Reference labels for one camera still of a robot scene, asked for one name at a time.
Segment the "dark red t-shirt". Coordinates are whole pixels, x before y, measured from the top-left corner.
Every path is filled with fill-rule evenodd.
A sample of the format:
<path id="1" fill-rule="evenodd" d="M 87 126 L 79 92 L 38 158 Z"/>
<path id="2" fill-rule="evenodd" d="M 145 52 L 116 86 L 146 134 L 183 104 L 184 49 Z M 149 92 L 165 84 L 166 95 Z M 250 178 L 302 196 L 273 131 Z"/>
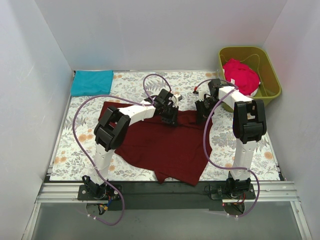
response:
<path id="1" fill-rule="evenodd" d="M 177 126 L 155 116 L 132 124 L 124 142 L 115 150 L 128 164 L 153 171 L 159 183 L 167 178 L 196 186 L 210 154 L 205 123 L 197 123 L 195 110 L 178 111 Z"/>

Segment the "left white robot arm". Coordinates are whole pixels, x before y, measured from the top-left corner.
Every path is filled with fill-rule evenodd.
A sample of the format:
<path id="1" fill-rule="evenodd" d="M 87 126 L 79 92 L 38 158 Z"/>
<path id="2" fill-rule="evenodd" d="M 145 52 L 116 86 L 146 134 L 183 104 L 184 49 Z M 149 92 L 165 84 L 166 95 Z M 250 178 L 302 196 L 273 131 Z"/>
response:
<path id="1" fill-rule="evenodd" d="M 160 116 L 166 124 L 176 126 L 179 101 L 182 99 L 180 94 L 172 94 L 162 89 L 158 95 L 146 98 L 138 104 L 120 108 L 112 105 L 105 110 L 94 129 L 94 171 L 82 177 L 86 191 L 91 197 L 101 200 L 113 191 L 105 180 L 108 177 L 112 156 L 124 142 L 129 126 L 155 116 Z"/>

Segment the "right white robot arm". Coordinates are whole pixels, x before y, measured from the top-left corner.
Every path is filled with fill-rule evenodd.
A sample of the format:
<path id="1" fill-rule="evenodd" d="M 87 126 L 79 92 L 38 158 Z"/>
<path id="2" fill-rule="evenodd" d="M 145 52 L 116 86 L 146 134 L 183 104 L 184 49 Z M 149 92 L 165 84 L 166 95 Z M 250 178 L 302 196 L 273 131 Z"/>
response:
<path id="1" fill-rule="evenodd" d="M 237 85 L 218 78 L 207 79 L 209 93 L 194 88 L 193 94 L 198 96 L 196 101 L 196 119 L 204 123 L 203 151 L 207 151 L 207 134 L 209 124 L 216 108 L 227 104 L 233 110 L 232 130 L 236 138 L 236 150 L 233 165 L 226 167 L 228 178 L 224 192 L 232 199 L 244 197 L 250 191 L 251 171 L 254 150 L 258 142 L 267 132 L 265 105 L 261 99 L 254 100 L 242 94 Z"/>

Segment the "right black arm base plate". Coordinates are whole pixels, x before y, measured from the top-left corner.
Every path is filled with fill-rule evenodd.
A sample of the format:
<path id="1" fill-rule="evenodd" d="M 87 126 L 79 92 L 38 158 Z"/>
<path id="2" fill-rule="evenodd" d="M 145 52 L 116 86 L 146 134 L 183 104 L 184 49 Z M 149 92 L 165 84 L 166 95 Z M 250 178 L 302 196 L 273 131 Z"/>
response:
<path id="1" fill-rule="evenodd" d="M 212 182 L 204 187 L 204 192 L 212 200 L 255 200 L 256 193 L 254 186 L 250 184 L 249 190 L 242 194 L 233 194 L 227 191 L 224 182 Z"/>

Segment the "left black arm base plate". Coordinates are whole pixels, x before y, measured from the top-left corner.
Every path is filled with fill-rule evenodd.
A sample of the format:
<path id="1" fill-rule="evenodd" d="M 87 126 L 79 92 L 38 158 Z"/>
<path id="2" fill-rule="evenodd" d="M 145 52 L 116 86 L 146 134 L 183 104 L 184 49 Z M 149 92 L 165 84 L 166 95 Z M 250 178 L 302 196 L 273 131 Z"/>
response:
<path id="1" fill-rule="evenodd" d="M 79 201 L 108 201 L 108 200 L 120 200 L 119 192 L 122 189 L 121 185 L 116 185 L 118 190 L 114 190 L 111 187 L 107 187 L 105 193 L 101 197 L 92 196 L 85 185 L 80 185 L 78 189 L 77 200 Z"/>

